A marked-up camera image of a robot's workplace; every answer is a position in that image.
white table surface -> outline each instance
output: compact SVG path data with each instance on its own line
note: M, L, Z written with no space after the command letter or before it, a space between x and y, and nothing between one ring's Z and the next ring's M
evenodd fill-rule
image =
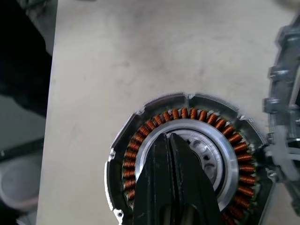
M115 225L109 147L161 94L227 99L268 130L262 99L281 26L271 0L59 0L38 225ZM283 186L267 224L299 224Z

circular metal plate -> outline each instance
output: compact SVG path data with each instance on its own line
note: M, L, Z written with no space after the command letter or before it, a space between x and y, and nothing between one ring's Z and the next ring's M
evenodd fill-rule
M157 137L162 133L180 133L182 135L191 135L193 136L194 143L198 139L199 143L204 143L204 147L209 149L210 153L215 152L214 162L215 165L220 166L217 168L217 175L214 181L214 189L216 190L218 185L221 182L222 176L224 177L223 185L217 195L217 201L219 204L219 208L222 211L232 200L237 185L238 185L238 177L239 177L239 170L238 170L238 163L237 158L234 153L234 150L231 144L228 142L226 137L222 135L217 129L213 126L204 123L198 120L190 120L190 119L182 119L182 120L173 120L167 122L155 130L153 130L143 141L140 146L140 149L136 156L135 162L135 177L138 179L143 165L146 162L146 158L150 147L157 139ZM199 146L199 151L196 151L196 154L200 156L200 158L204 159L205 154L201 153L202 147ZM209 176L213 171L211 171L212 167L208 167L207 171L209 171Z

metal ring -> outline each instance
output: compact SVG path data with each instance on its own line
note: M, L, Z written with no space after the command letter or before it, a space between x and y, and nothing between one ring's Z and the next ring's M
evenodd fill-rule
M172 120L154 129L145 138L137 153L135 161L136 180L138 180L143 169L149 149L157 137L162 133L171 133L181 129L193 130L205 135L212 140L220 151L225 166L225 179L220 194L217 196L217 201L220 211L222 211L230 203L237 189L239 181L238 163L234 150L226 137L213 126L205 122L190 119Z

black fabric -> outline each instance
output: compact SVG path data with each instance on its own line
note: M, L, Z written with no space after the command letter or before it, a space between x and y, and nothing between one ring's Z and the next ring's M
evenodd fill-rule
M0 4L0 94L46 116L52 57L18 3Z
M17 225L16 219L20 213L7 207L4 203L0 202L0 224L3 225Z

copper coil winding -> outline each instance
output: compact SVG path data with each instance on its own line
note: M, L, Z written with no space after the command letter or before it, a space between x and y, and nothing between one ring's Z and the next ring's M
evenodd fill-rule
M125 160L123 162L123 167L125 167L125 168L134 168L135 167L135 161Z
M228 141L230 144L240 142L243 139L243 137L239 133L235 133L230 138L228 138Z
M239 186L238 192L243 193L244 195L249 196L251 198L253 198L254 196L254 190L250 187Z
M207 123L210 125L214 125L215 122L217 121L218 116L215 114L211 114L209 115L208 119L207 119Z
M135 171L134 170L124 170L123 178L131 178L131 177L135 177Z
M228 125L224 128L224 130L222 131L222 134L227 137L229 135L231 135L234 132L234 128L231 125Z
M143 136L148 136L148 134L150 133L150 131L146 128L146 127L144 127L144 126L142 126L140 129L139 129L139 132L143 135Z
M135 188L135 180L126 180L123 183L124 189L133 189Z
M241 151L246 151L248 149L248 145L245 142L239 143L233 147L236 153Z
M238 220L243 219L244 213L242 210L237 209L235 206L231 205L228 208L229 212L233 217L237 218Z
M206 121L206 117L207 117L207 111L202 110L199 115L199 120L204 122Z
M149 120L149 121L146 122L146 127L147 127L150 131L152 131L152 130L154 130L155 125L154 125L154 123L153 123L151 120Z
M238 155L237 158L238 158L238 162L247 162L253 160L252 155L249 153Z
M240 171L254 173L256 171L256 167L253 165L240 165Z
M172 110L173 120L179 119L179 112L177 109Z
M145 137L143 137L142 135L139 135L139 134L135 134L133 137L132 137L133 140L139 142L139 143L142 143L143 140L145 139Z
M224 119L219 119L215 124L215 128L220 130L225 126L225 124L226 124L226 121Z
M156 116L154 116L153 118L154 118L154 121L156 122L156 124L157 124L158 126L164 123L163 120L160 118L159 115L156 115Z
M182 110L181 110L181 117L183 119L186 119L188 117L188 109L187 108L182 108Z
M136 158L136 152L133 151L126 151L124 158L130 158L130 159L135 159Z
M164 112L163 113L163 117L165 119L166 122L171 120L170 114L168 112Z
M240 181L244 182L244 183L247 183L247 184L253 185L253 184L255 184L256 179L255 179L255 177L252 177L252 176L243 176L243 175L241 175L240 176Z
M198 110L197 109L191 109L190 118L195 120L198 116Z
M127 201L134 199L135 198L135 190L131 189L131 190L125 192L125 196L127 198Z
M231 219L226 213L222 214L222 219L225 221L226 225L235 225L235 221Z
M245 209L249 209L250 208L250 202L249 202L249 200L248 199L245 199L245 198L243 198L243 197L241 197L241 196L235 196L234 198L233 198L233 201L237 204L237 205L240 205L240 206L242 206L242 207L244 207Z

